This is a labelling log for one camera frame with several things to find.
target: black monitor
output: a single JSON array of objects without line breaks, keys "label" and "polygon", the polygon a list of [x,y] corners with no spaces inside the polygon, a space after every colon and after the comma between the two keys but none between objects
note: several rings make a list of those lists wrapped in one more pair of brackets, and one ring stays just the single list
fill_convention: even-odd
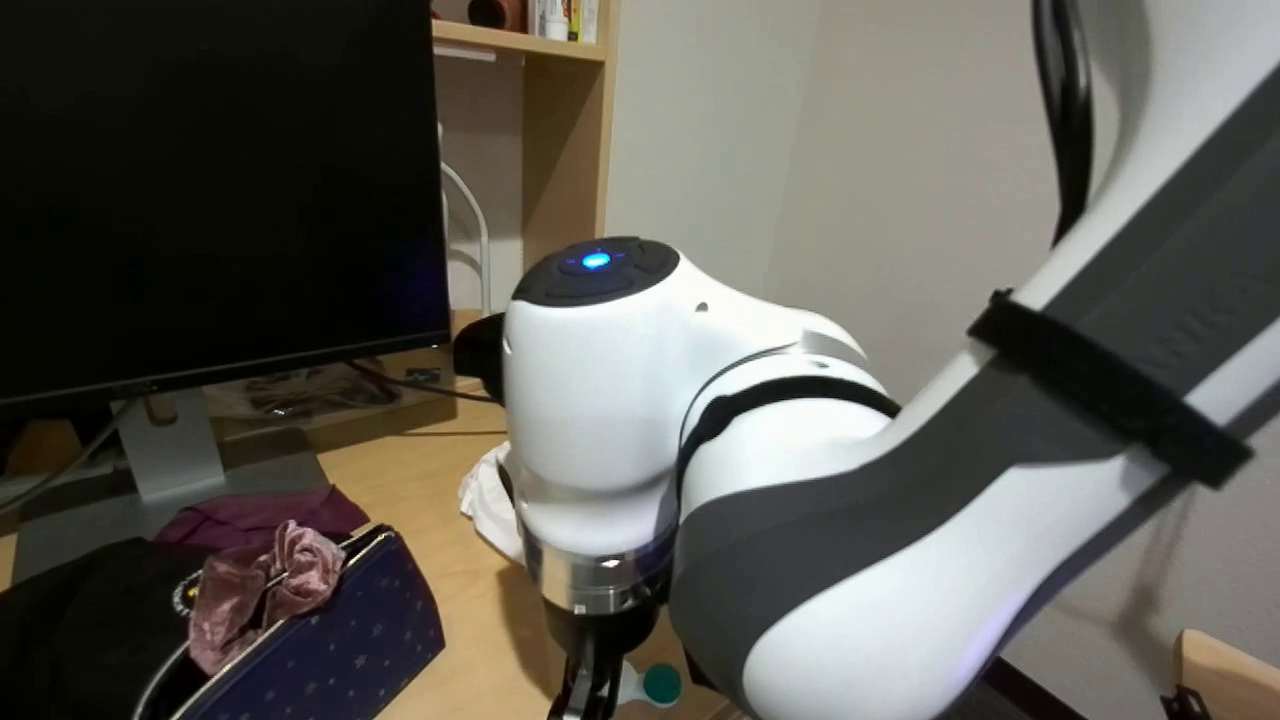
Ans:
[{"label": "black monitor", "polygon": [[124,416],[129,504],[171,509],[225,483],[191,388],[446,346],[427,17],[6,0],[0,416],[178,392],[166,434],[158,405]]}]

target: wooden desk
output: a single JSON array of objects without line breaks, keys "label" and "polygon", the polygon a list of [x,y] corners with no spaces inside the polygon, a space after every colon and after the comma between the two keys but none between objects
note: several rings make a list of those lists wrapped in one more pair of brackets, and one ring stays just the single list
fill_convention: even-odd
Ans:
[{"label": "wooden desk", "polygon": [[[426,567],[448,650],[390,706],[385,720],[426,716],[550,716],[562,650],[526,578],[494,554],[458,509],[466,474],[503,439],[503,413],[460,402],[460,416],[400,436],[324,452],[322,463],[373,522],[400,529]],[[12,572],[12,533],[0,537],[0,586]],[[683,667],[667,624],[631,659]],[[719,695],[683,684],[663,716],[737,716]]]}]

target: cable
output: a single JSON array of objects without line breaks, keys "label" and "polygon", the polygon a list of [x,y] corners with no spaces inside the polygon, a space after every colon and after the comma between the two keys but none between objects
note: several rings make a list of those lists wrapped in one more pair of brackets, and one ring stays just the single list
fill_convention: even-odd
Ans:
[{"label": "cable", "polygon": [[1052,244],[1086,215],[1091,183],[1091,64],[1078,0],[1033,0],[1037,67],[1055,158]]},{"label": "cable", "polygon": [[373,378],[373,379],[382,379],[382,384],[407,388],[407,392],[458,395],[458,402],[471,402],[471,405],[500,405],[500,402],[482,395],[482,392],[458,392],[458,388],[442,388],[442,384],[418,384],[418,379],[405,379],[405,378],[390,378],[390,374],[370,367],[370,363],[356,363],[356,362],[350,362],[350,367],[354,367],[354,374],[364,374],[364,378]]},{"label": "cable", "polygon": [[121,430],[124,413],[133,413],[133,405],[137,405],[137,402],[129,402],[129,405],[108,419],[108,430],[101,430],[64,470],[41,478],[41,480],[38,480],[34,487],[24,487],[24,493],[6,496],[6,500],[0,500],[0,515],[20,514],[20,509],[34,504],[38,496],[43,496],[54,483],[60,483],[64,478],[74,478],[91,452],[101,452],[101,449],[117,436],[117,430]]},{"label": "cable", "polygon": [[458,168],[448,168],[446,162],[442,162],[442,176],[448,176],[453,189],[471,204],[476,244],[482,244],[482,312],[489,315],[494,312],[494,250],[489,250],[494,241],[489,241],[484,207],[482,207],[476,191],[468,189],[468,181]]}]

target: black strap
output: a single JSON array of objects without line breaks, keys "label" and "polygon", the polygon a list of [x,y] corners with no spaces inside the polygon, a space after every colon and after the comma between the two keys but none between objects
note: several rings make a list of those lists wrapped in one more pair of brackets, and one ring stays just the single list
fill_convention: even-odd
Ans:
[{"label": "black strap", "polygon": [[993,297],[967,338],[993,346],[1045,388],[1103,419],[1112,434],[1139,439],[1168,470],[1195,478],[1208,487],[1226,487],[1253,457],[1245,439],[1218,430],[1178,392],[1067,326],[1012,304],[1008,293]]},{"label": "black strap", "polygon": [[683,474],[691,452],[702,452],[708,439],[715,439],[737,416],[765,410],[765,405],[782,405],[782,402],[847,402],[847,405],[865,405],[877,410],[885,416],[897,416],[897,402],[887,402],[885,392],[855,384],[855,379],[838,379],[838,378],[783,378],[783,379],[765,379],[752,384],[745,392],[732,395],[715,395],[706,416],[691,426],[691,434],[680,446],[677,457],[677,496],[683,487]]}]

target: monitor stand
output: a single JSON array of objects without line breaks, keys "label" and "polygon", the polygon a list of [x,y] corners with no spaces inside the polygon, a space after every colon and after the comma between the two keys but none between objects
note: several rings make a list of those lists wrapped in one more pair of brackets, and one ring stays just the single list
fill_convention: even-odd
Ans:
[{"label": "monitor stand", "polygon": [[315,493],[327,483],[295,430],[220,449],[199,388],[137,402],[121,419],[121,446],[129,474],[57,483],[24,509],[12,581],[111,540],[158,537],[184,504],[210,496]]}]

